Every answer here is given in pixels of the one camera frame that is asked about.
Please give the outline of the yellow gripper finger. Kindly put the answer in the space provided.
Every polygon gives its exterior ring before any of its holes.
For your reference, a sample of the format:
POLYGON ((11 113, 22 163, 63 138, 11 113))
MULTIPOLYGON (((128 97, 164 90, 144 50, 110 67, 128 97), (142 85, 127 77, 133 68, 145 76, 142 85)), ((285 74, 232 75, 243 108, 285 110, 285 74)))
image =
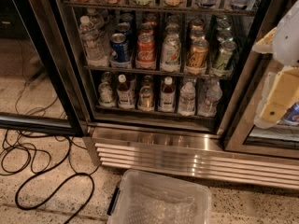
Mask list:
POLYGON ((252 50, 261 54, 272 53, 273 52, 272 44, 273 44, 273 39, 275 36, 276 29, 277 28, 274 27, 262 39, 256 42, 253 45, 252 50))
POLYGON ((254 125, 261 129, 276 125, 298 100, 299 67, 284 66, 277 73, 269 72, 256 108, 254 125))

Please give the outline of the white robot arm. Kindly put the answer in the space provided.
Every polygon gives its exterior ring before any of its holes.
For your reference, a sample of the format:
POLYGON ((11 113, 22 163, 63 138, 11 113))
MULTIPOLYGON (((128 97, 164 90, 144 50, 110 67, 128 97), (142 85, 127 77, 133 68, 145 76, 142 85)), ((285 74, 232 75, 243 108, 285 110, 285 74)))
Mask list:
POLYGON ((272 54, 272 61, 283 65, 279 72, 267 74, 256 109, 254 125, 268 129, 279 123, 299 99, 299 1, 252 50, 272 54))

